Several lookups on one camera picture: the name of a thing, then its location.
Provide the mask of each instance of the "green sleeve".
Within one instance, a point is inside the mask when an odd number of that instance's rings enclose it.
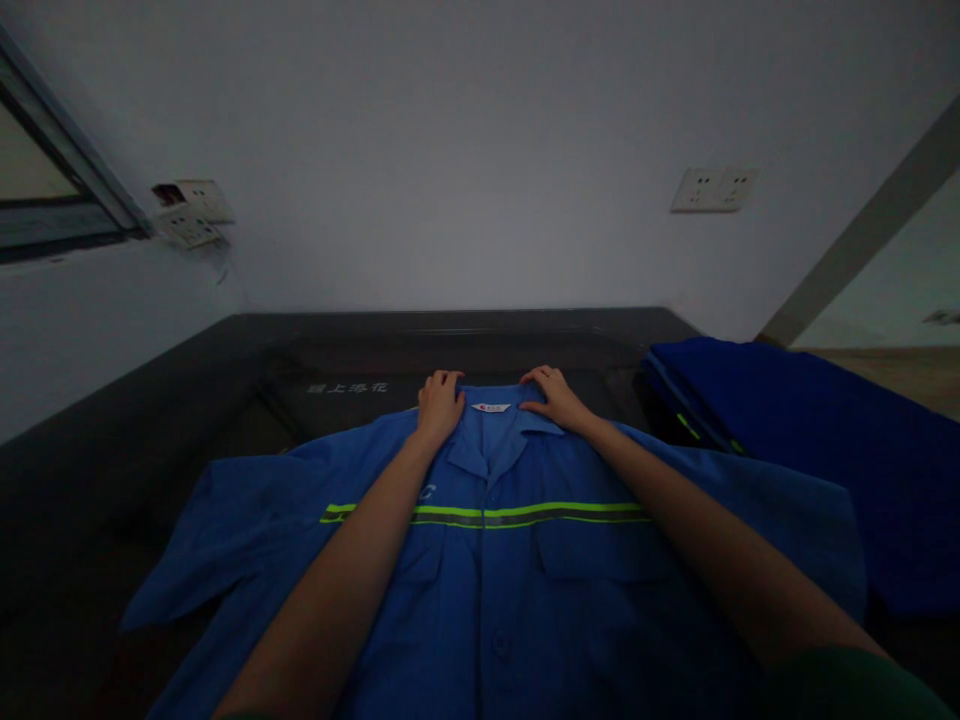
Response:
[[[767,680],[765,720],[957,720],[919,679],[890,660],[853,648],[818,648]]]

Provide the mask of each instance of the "window frame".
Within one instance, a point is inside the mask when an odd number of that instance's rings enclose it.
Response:
[[[79,193],[0,201],[0,264],[148,237],[146,216],[2,26],[0,103]]]

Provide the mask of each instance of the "shirt label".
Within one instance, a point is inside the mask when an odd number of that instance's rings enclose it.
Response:
[[[487,405],[486,403],[480,403],[479,405],[471,405],[470,407],[480,412],[503,412],[510,407],[510,405]]]

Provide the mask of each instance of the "blue work shirt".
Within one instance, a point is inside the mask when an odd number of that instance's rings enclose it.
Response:
[[[532,386],[464,388],[338,717],[739,717],[761,672],[700,582],[579,436],[518,410]],[[474,405],[509,405],[484,412]],[[123,620],[225,594],[150,717],[207,718],[287,595],[416,428],[415,411],[281,457],[212,463]],[[842,488],[630,437],[770,540],[859,617]]]

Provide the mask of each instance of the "reflective stripe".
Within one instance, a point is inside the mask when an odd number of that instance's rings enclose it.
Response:
[[[690,434],[693,435],[694,439],[699,440],[699,439],[700,439],[699,433],[697,433],[696,430],[694,430],[692,427],[690,427],[690,426],[687,424],[687,419],[686,419],[683,415],[681,415],[680,413],[677,413],[677,417],[680,418],[680,422],[682,422],[682,423],[683,423],[683,426],[684,426],[687,430],[690,431]]]
[[[352,505],[329,505],[322,523],[343,522],[356,510]],[[650,518],[636,503],[565,503],[552,502],[526,505],[519,508],[480,510],[469,508],[417,505],[413,509],[412,525],[450,525],[453,527],[488,528],[491,530],[526,527],[548,520],[577,520],[592,523],[649,522]]]

